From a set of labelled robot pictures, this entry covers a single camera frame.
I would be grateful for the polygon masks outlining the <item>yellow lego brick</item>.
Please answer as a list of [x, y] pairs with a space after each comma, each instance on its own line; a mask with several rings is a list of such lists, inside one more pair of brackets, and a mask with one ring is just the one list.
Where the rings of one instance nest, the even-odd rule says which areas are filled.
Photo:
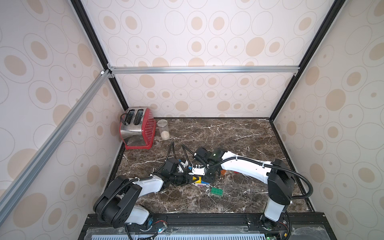
[[194, 183], [194, 184], [201, 184], [201, 183], [202, 183], [202, 180], [201, 180], [200, 177], [196, 177], [196, 178], [194, 177], [193, 183]]

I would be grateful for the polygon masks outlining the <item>green lego brick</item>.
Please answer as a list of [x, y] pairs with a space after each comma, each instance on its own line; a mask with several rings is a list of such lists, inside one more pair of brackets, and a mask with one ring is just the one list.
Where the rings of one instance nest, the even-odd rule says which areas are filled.
[[224, 191], [218, 188], [211, 188], [211, 194], [215, 196], [223, 196]]

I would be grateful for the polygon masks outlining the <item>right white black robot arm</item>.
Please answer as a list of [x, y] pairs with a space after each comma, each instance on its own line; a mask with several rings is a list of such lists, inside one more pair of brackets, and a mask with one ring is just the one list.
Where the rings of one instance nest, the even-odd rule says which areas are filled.
[[[198, 163], [191, 165], [192, 172], [194, 175], [203, 177], [204, 182], [214, 182], [216, 173], [226, 170], [238, 172], [266, 184], [269, 197], [262, 217], [264, 223], [278, 222], [292, 200], [307, 199], [314, 191], [311, 182], [306, 177], [288, 169], [285, 163], [279, 159], [272, 162], [259, 161], [223, 149], [209, 152], [204, 148], [198, 148], [194, 152], [194, 160]], [[305, 194], [293, 195], [295, 178], [306, 183], [308, 191]]]

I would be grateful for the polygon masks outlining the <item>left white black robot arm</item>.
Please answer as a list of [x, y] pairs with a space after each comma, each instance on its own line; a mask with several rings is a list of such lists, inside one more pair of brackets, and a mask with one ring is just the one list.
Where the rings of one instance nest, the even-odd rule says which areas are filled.
[[126, 224], [137, 224], [148, 230], [154, 224], [153, 215], [137, 205], [138, 198], [160, 192], [170, 185], [184, 186], [199, 179], [192, 175], [187, 163], [171, 157], [149, 177], [116, 177], [98, 198], [93, 210], [99, 222], [107, 223], [115, 229]]

